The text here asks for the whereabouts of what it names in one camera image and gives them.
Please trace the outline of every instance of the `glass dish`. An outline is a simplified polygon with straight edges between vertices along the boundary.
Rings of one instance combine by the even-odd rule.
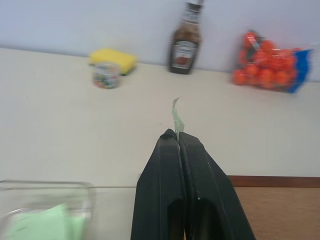
[[[70,216],[84,218],[82,239],[91,239],[95,193],[81,182],[0,181],[0,240],[17,215],[39,213],[66,204]]]

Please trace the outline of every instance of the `brown surface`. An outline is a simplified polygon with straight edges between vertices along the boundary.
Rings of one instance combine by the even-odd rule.
[[[235,190],[257,240],[320,240],[320,188]]]
[[[320,177],[228,176],[234,187],[320,188]]]

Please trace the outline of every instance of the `clear glass container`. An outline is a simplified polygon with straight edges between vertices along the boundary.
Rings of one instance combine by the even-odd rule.
[[[91,239],[95,193],[81,182],[0,181],[0,240],[17,215],[66,204],[70,216],[84,218],[82,239]]]
[[[99,62],[93,67],[93,82],[103,89],[114,89],[120,85],[120,67],[113,62]]]

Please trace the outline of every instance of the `white wall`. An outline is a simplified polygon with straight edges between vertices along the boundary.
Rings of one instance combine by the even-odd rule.
[[[0,0],[0,47],[87,55],[110,47],[166,64],[185,0]],[[320,42],[319,0],[206,0],[198,68],[230,71],[241,33],[280,46]],[[314,68],[312,78],[320,80]]]

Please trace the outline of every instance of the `small jar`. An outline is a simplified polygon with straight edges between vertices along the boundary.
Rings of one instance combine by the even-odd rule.
[[[103,89],[114,89],[120,84],[120,67],[113,62],[99,62],[93,67],[94,84]]]

